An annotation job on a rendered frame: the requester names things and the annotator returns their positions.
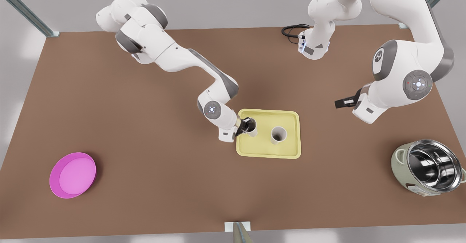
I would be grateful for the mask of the yellow rectangular tray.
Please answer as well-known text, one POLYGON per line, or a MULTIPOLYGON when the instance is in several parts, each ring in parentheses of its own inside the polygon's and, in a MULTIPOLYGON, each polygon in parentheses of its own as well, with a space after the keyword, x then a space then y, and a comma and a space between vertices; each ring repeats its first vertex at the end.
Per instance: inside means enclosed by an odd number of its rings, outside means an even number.
POLYGON ((241 156, 258 158, 297 159, 301 155, 301 129, 299 116, 294 111, 243 109, 240 117, 251 117, 257 123, 257 136, 241 134, 237 137, 236 151, 241 156), (271 130, 281 126, 286 129, 286 140, 271 143, 271 130))

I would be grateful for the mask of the pink round bowl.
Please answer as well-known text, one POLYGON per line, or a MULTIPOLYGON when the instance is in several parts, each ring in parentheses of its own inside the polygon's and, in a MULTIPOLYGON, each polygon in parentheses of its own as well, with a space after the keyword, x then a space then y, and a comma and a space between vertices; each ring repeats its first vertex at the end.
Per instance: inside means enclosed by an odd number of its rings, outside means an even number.
POLYGON ((95 177, 93 158, 83 152, 73 152, 56 162, 51 170, 49 186, 55 196, 71 199, 85 193, 95 177))

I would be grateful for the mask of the grey-green pot with steel inside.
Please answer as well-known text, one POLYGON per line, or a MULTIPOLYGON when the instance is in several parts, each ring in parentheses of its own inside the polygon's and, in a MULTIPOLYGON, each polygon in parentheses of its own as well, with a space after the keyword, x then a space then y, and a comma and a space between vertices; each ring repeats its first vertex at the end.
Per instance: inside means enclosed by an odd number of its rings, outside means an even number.
POLYGON ((423 197, 449 193, 466 183, 459 159, 435 140, 401 145, 391 156, 391 169, 404 188, 423 197))

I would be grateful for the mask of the white IKEA cup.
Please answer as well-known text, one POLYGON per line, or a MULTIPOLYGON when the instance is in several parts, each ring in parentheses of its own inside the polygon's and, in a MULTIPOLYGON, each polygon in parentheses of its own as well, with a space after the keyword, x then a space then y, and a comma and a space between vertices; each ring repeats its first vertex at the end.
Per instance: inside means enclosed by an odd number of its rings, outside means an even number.
POLYGON ((271 130, 270 135, 271 135, 271 140, 270 140, 271 143, 276 145, 286 140, 288 133, 285 128, 281 126, 276 126, 271 130))
POLYGON ((257 134, 258 134, 258 132, 257 132, 257 123, 253 118, 251 118, 251 117, 247 118, 246 126, 247 126, 246 127, 246 134, 248 134, 250 137, 257 136, 257 134))

